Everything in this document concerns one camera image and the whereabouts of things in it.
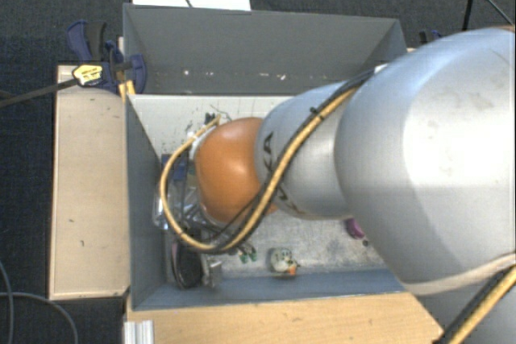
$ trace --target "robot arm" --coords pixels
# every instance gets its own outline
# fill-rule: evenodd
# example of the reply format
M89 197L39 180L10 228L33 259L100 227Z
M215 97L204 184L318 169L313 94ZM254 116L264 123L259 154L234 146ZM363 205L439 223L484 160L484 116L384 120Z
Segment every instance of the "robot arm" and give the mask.
M234 215L224 214L231 200L212 201L224 177L236 182L235 173L256 174L257 183L244 193L266 185L239 218L236 236L216 251L245 241L271 202L301 219L353 216L443 327L515 264L511 31L443 38L377 73L294 97L256 127L242 132L226 125L198 148L205 214L222 222ZM243 144L234 159L225 156L216 168L202 161L224 142L231 149L232 139ZM240 191L236 205L245 197ZM468 342L512 342L515 307L512 290Z

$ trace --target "purple object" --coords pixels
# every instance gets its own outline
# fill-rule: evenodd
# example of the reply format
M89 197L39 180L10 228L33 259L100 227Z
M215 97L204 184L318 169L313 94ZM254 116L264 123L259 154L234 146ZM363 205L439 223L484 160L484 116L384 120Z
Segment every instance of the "purple object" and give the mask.
M345 224L347 233L354 239L362 239L365 237L365 233L362 231L362 228L360 228L355 218L347 219Z

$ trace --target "gray robot arm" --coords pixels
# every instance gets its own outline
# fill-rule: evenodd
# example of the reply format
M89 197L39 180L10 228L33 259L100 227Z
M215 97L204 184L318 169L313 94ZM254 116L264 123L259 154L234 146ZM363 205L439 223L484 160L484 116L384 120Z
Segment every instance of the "gray robot arm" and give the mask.
M338 85L273 110L256 141L267 165ZM275 205L305 219L353 216L406 288L443 326L514 265L514 33L440 39L367 80L309 137ZM468 343L510 343L516 291Z

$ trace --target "blue clamp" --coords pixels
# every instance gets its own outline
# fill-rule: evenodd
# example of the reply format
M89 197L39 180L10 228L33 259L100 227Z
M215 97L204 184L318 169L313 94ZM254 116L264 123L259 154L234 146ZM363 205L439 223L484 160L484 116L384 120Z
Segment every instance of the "blue clamp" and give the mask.
M144 57L138 53L129 57L124 63L124 57L116 43L108 40L103 42L104 22L88 23L78 20L72 23L66 31L66 39L70 50L75 53L81 64L95 63L102 66L102 81L94 84L95 88L118 93L118 86L123 82L117 79L117 72L125 73L125 80L133 80L135 91L142 93L147 82L147 66Z

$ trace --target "white cable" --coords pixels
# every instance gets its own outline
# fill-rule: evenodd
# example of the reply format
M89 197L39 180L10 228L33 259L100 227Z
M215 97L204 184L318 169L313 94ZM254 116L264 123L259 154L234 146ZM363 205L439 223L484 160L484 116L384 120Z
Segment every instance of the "white cable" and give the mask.
M439 280L427 281L424 283L406 284L400 283L415 296L430 296L441 292L454 291L469 285L478 284L495 276L498 272L516 264L516 254L503 255L484 265L473 268L472 270L448 276Z

